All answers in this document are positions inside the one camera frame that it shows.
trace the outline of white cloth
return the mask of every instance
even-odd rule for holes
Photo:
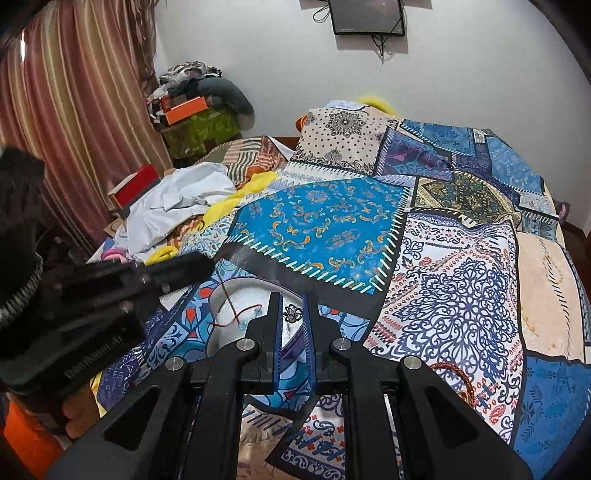
[[[219,163],[180,168],[135,202],[115,234],[115,246],[134,257],[162,241],[174,228],[236,191]]]

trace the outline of pink object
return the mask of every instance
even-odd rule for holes
[[[127,263],[129,259],[125,256],[125,251],[119,248],[109,248],[100,255],[101,260],[119,260],[121,263]]]

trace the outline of orange object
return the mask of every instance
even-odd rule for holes
[[[38,479],[45,477],[51,464],[63,453],[51,433],[14,402],[10,402],[4,436],[21,462]]]
[[[308,116],[308,114],[302,115],[301,117],[298,118],[298,120],[296,120],[295,122],[295,129],[301,133],[301,131],[304,129],[304,120],[306,120],[306,117]]]
[[[174,107],[174,100],[170,95],[164,95],[160,99],[160,106],[162,107],[163,112],[169,112],[172,107]]]
[[[205,97],[196,97],[189,100],[188,102],[181,103],[181,105],[172,107],[164,115],[166,116],[168,124],[172,125],[177,122],[180,122],[188,116],[206,110],[207,108],[209,107],[207,106]]]

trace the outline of red wire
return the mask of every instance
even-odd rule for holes
[[[245,311],[247,311],[247,310],[250,310],[250,309],[255,309],[255,308],[257,308],[257,307],[262,307],[262,303],[257,303],[257,304],[255,304],[255,305],[251,305],[251,306],[249,306],[249,307],[246,307],[245,309],[242,309],[242,310],[240,310],[240,311],[239,311],[239,312],[236,314],[236,316],[235,316],[235,317],[232,319],[232,321],[231,321],[231,322],[229,322],[229,323],[227,323],[227,324],[225,324],[225,325],[221,325],[220,323],[215,323],[215,322],[212,322],[212,325],[213,325],[214,327],[227,327],[227,326],[228,326],[228,325],[230,325],[230,324],[231,324],[231,323],[232,323],[234,320],[236,320],[236,323],[237,323],[238,325],[240,325],[240,321],[238,320],[238,317],[239,317],[240,315],[242,315],[242,314],[243,314]]]

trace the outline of orange box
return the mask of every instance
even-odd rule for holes
[[[208,108],[205,97],[195,97],[188,102],[184,102],[181,105],[172,107],[164,115],[169,125],[180,122],[188,116],[199,113]]]

